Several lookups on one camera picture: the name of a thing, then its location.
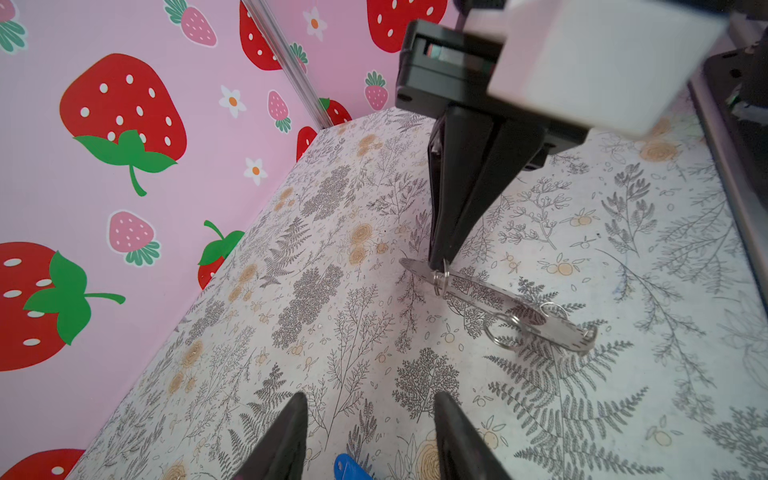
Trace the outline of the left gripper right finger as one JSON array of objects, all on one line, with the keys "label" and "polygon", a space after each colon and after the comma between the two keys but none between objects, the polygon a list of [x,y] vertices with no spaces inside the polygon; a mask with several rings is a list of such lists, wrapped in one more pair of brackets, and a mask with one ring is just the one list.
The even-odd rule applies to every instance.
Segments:
[{"label": "left gripper right finger", "polygon": [[440,479],[512,479],[447,392],[434,397],[434,421]]}]

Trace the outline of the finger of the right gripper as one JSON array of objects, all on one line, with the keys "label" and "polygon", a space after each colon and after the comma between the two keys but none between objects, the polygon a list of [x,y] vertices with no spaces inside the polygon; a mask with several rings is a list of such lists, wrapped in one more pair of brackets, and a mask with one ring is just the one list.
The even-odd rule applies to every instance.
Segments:
[{"label": "finger of the right gripper", "polygon": [[480,115],[443,114],[427,151],[432,201],[428,265],[442,270],[453,262],[476,221],[470,197],[480,169]]},{"label": "finger of the right gripper", "polygon": [[480,169],[470,197],[473,227],[542,149],[545,134],[541,125],[511,120],[480,127]]}]

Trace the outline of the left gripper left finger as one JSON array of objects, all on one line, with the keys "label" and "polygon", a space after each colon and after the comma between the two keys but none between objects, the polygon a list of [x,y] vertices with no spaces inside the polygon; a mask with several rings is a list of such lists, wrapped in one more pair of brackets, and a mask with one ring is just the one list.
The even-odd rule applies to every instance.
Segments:
[{"label": "left gripper left finger", "polygon": [[296,392],[240,466],[234,480],[300,480],[306,458],[308,405]]}]

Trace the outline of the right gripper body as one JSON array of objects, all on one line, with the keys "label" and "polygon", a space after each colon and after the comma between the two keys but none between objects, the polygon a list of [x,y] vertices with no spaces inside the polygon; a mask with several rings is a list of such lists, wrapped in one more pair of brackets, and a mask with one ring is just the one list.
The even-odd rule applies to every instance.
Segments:
[{"label": "right gripper body", "polygon": [[546,127],[543,146],[526,171],[544,166],[551,154],[583,144],[584,127],[515,107],[487,93],[499,65],[501,45],[426,20],[414,20],[406,29],[399,55],[395,105],[439,118],[451,105],[476,110],[494,118],[537,121]]}]

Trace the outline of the perforated metal ring disc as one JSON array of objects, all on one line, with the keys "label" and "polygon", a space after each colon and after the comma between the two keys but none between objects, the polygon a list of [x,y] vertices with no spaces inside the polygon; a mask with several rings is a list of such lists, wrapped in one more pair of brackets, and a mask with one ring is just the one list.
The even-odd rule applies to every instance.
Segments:
[{"label": "perforated metal ring disc", "polygon": [[598,329],[595,326],[577,326],[570,321],[567,311],[556,303],[535,303],[487,282],[451,271],[448,267],[433,270],[426,261],[402,258],[399,263],[430,284],[437,296],[461,301],[483,312],[483,329],[487,337],[503,349],[511,350],[513,345],[492,332],[491,326],[495,323],[502,323],[519,330],[526,337],[545,340],[581,356],[595,347]]}]

